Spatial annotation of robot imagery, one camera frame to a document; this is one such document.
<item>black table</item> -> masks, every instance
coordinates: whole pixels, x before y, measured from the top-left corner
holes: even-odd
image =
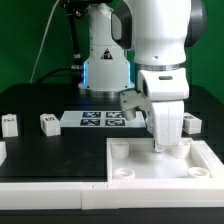
[[[0,182],[105,181],[107,137],[150,137],[143,128],[63,128],[61,136],[47,138],[40,115],[53,113],[60,119],[65,110],[119,111],[120,107],[118,99],[79,95],[68,84],[19,84],[0,94],[0,115],[17,114],[19,128],[19,137],[4,139],[7,160],[0,169]],[[224,105],[205,89],[192,86],[185,111],[202,119],[203,126],[201,134],[183,136],[205,140],[224,161]],[[223,217],[223,208],[0,211],[1,223],[198,224],[223,223]]]

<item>white platform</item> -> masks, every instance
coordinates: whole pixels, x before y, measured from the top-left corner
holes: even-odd
[[[114,140],[107,141],[108,182],[1,183],[0,209],[224,206],[224,166],[205,142],[191,142],[189,157],[177,159],[169,150],[154,153],[152,139],[122,139],[130,152],[118,160],[111,157]],[[192,166],[209,170],[211,177],[189,178]],[[114,178],[118,168],[133,170],[135,178]]]
[[[65,111],[61,127],[78,128],[145,128],[142,112],[136,112],[136,118],[127,121],[121,111]]]

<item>small white cube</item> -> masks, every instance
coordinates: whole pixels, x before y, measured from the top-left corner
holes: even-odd
[[[60,122],[54,114],[42,114],[40,116],[40,125],[46,136],[61,134]]]
[[[2,134],[4,138],[18,136],[16,115],[7,114],[2,116]]]
[[[184,113],[183,131],[187,134],[201,133],[202,120],[189,113]]]
[[[0,166],[5,161],[7,157],[5,142],[0,142]]]

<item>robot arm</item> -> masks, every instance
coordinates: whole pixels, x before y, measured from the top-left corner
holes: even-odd
[[[201,0],[123,0],[112,14],[113,39],[135,49],[139,67],[136,87],[141,93],[123,93],[122,111],[129,120],[135,117],[136,104],[146,112],[147,129],[158,149],[178,145],[181,139],[189,87],[180,65],[186,60],[186,37],[188,46],[200,37],[188,35],[189,24],[201,24],[201,33],[205,27],[202,6]]]

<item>green wall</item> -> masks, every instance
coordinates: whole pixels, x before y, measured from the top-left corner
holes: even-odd
[[[224,103],[224,1],[203,0],[208,26],[199,42],[186,50],[188,81],[200,85]],[[119,0],[109,4],[114,7]],[[55,0],[7,0],[0,6],[0,92],[17,83],[28,83]],[[87,18],[77,23],[81,52],[88,57]],[[57,8],[35,79],[46,72],[70,65],[72,49],[64,9]]]

